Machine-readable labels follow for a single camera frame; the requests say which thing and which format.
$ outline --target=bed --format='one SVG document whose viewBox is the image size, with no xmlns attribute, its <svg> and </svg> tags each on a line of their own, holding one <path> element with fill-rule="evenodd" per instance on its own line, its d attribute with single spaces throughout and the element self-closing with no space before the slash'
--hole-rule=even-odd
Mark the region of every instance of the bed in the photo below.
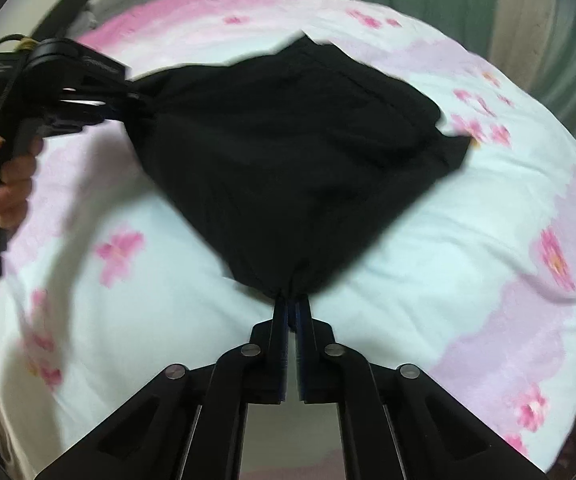
<svg viewBox="0 0 576 480">
<path fill-rule="evenodd" d="M 472 137 L 462 171 L 312 307 L 339 342 L 376 364 L 420 365 L 550 469 L 576 419 L 576 140 L 564 126 L 481 57 L 377 4 L 97 5 L 68 34 L 134 78 L 231 64 L 306 34 L 411 83 L 440 106 L 444 134 Z M 33 478 L 171 362 L 214 362 L 271 311 L 145 177 L 120 123 L 49 139 L 30 205 L 0 279 L 0 455 L 16 478 Z M 242 476 L 343 478 L 327 408 L 253 406 Z"/>
</svg>

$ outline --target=black cloth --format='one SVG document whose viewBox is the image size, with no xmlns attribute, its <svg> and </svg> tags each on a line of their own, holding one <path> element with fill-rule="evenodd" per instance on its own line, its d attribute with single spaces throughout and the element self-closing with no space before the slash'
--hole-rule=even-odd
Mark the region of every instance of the black cloth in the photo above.
<svg viewBox="0 0 576 480">
<path fill-rule="evenodd" d="M 329 282 L 468 148 L 412 86 L 307 38 L 136 85 L 154 100 L 153 118 L 126 121 L 146 173 L 271 297 Z"/>
</svg>

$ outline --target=metal screw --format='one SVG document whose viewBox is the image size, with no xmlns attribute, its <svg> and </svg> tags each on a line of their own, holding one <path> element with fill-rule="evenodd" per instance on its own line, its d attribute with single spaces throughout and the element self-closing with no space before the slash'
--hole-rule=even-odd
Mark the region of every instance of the metal screw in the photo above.
<svg viewBox="0 0 576 480">
<path fill-rule="evenodd" d="M 421 372 L 415 365 L 403 365 L 399 369 L 399 373 L 407 379 L 417 379 Z"/>
<path fill-rule="evenodd" d="M 241 355 L 244 357 L 254 357 L 261 354 L 261 348 L 254 343 L 248 343 L 241 347 Z"/>
<path fill-rule="evenodd" d="M 339 343 L 331 343 L 324 348 L 324 352 L 330 357 L 340 357 L 346 352 L 346 349 Z"/>
<path fill-rule="evenodd" d="M 169 379 L 181 379 L 186 374 L 184 365 L 170 365 L 166 368 L 166 377 Z"/>
</svg>

